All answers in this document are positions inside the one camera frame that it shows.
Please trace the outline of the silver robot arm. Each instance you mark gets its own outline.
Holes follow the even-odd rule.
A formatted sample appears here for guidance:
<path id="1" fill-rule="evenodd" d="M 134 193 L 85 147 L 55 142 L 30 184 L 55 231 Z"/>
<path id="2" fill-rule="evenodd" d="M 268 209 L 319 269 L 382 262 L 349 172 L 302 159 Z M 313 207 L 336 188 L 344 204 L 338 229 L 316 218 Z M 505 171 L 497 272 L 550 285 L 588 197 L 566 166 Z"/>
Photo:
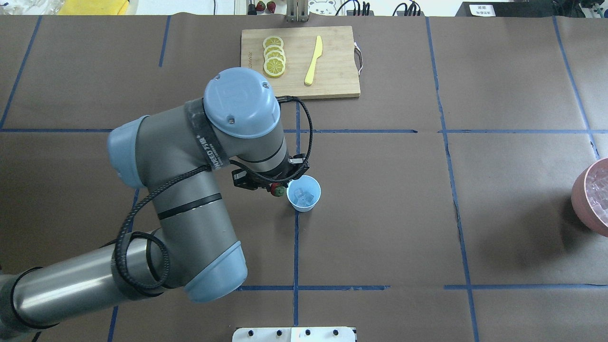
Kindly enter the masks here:
<path id="1" fill-rule="evenodd" d="M 286 186 L 292 162 L 280 103 L 263 74 L 217 74 L 201 99 L 119 126 L 109 158 L 124 183 L 147 188 L 114 243 L 48 267 L 1 277 L 1 340 L 183 287 L 208 302 L 247 277 L 245 257 L 213 172 L 237 165 L 239 188 Z"/>

